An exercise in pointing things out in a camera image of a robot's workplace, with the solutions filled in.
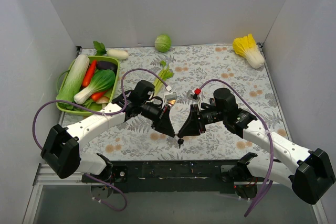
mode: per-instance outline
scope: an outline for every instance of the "gray floor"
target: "gray floor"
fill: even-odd
[[[89,186],[44,186],[34,223],[317,223],[313,209],[289,188],[273,185],[255,210],[249,203],[216,192],[129,193],[129,205],[114,212],[93,201]],[[121,207],[120,195],[108,201]]]

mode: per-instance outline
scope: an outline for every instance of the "white wall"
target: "white wall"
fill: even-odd
[[[55,98],[55,79],[75,46],[50,0],[0,0],[0,223],[21,223],[39,162],[32,138],[36,110]],[[55,106],[37,127],[43,143],[56,124]]]
[[[265,54],[293,140],[325,150],[336,172],[336,0],[286,0]],[[336,223],[336,185],[322,198]]]
[[[76,45],[174,45],[232,42],[253,33],[264,41],[285,0],[51,0]]]

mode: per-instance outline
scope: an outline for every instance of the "red carrot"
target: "red carrot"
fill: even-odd
[[[84,79],[83,79],[83,82],[82,82],[83,87],[87,87],[90,84],[91,79],[92,79],[93,75],[95,74],[96,64],[97,64],[96,60],[94,60],[91,63],[91,66],[89,67],[88,71],[86,72],[86,74],[84,76]]]
[[[101,91],[101,92],[97,92],[94,93],[91,98],[93,99],[94,102],[97,102],[100,98],[102,98],[104,96],[104,94],[107,92],[107,90],[105,91]]]

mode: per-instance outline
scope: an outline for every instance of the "floral tablecloth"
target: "floral tablecloth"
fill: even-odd
[[[201,45],[172,47],[164,54],[153,47],[124,48],[129,59],[120,63],[120,77],[115,96],[121,93],[120,78],[130,69],[146,68],[156,73],[161,70],[159,62],[166,61],[173,69],[174,77],[168,84],[176,91],[178,100],[170,117],[177,133],[185,122],[190,101],[186,98],[189,89],[198,88],[203,82],[219,78],[230,83],[247,102],[265,119],[270,130],[286,137],[285,127],[279,112],[265,67],[253,69],[247,61],[237,56],[232,45]],[[94,49],[83,49],[83,54],[94,55]],[[133,89],[141,79],[154,81],[144,71],[130,73],[124,82],[125,90]],[[210,83],[202,90],[202,99],[208,102],[221,83]],[[246,109],[236,98],[239,106]],[[78,122],[83,117],[65,114],[63,126]],[[117,125],[96,137],[82,152],[102,153],[110,160],[172,160],[172,159],[240,159],[248,152],[268,156],[259,146],[242,140],[228,132],[221,122],[207,125],[201,136],[185,137],[181,149],[177,138],[171,138],[151,129],[151,122],[137,116]]]

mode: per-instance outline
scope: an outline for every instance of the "robotic arm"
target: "robotic arm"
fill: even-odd
[[[226,88],[217,89],[210,104],[202,103],[199,109],[199,90],[189,93],[192,104],[190,114],[178,132],[178,137],[196,136],[206,131],[205,125],[222,121],[233,134],[259,145],[270,152],[270,143],[261,121],[238,108],[236,99]],[[322,195],[335,183],[336,178],[326,152],[321,149],[311,151],[290,142],[275,132],[270,133],[274,143],[273,163],[269,179],[286,185],[305,202],[316,204]],[[248,153],[237,165],[222,174],[225,180],[247,180],[252,177],[265,177],[269,160]]]
[[[91,173],[101,178],[109,176],[112,164],[106,157],[102,154],[80,154],[87,143],[104,131],[141,114],[153,121],[152,128],[156,131],[175,136],[169,113],[176,101],[176,93],[165,93],[164,100],[152,98],[153,93],[154,85],[141,80],[134,90],[126,92],[127,107],[122,113],[113,116],[92,115],[67,127],[55,125],[48,134],[41,157],[60,178],[67,178],[74,172]],[[161,104],[151,102],[154,99],[160,100]],[[120,95],[100,112],[117,112],[124,104],[123,96]]]

